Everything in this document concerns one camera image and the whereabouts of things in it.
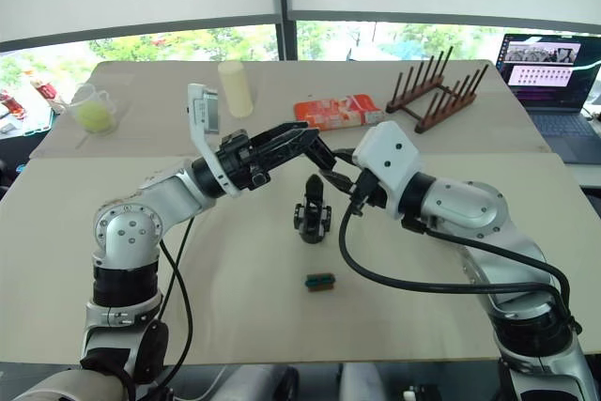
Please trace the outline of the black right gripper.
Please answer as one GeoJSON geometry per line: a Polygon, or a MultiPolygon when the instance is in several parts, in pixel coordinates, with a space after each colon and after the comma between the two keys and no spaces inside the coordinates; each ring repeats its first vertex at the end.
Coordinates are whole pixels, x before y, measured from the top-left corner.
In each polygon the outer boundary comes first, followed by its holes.
{"type": "MultiPolygon", "coordinates": [[[[336,159],[354,165],[353,152],[354,148],[339,148],[331,153],[336,159]]],[[[338,191],[349,194],[348,210],[351,215],[362,215],[365,204],[373,208],[386,208],[388,195],[380,186],[378,177],[370,170],[362,170],[354,182],[336,171],[320,170],[320,175],[338,191]]]]}

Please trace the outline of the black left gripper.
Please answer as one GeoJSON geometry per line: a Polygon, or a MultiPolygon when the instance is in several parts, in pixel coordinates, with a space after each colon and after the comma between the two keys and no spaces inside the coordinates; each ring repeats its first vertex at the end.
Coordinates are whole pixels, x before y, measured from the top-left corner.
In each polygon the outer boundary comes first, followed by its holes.
{"type": "Polygon", "coordinates": [[[253,191],[270,182],[267,169],[300,155],[318,164],[318,137],[318,130],[308,129],[306,121],[282,123],[256,135],[253,143],[246,131],[235,131],[222,139],[217,158],[236,188],[253,191]],[[260,148],[260,161],[254,147],[260,148]]]}

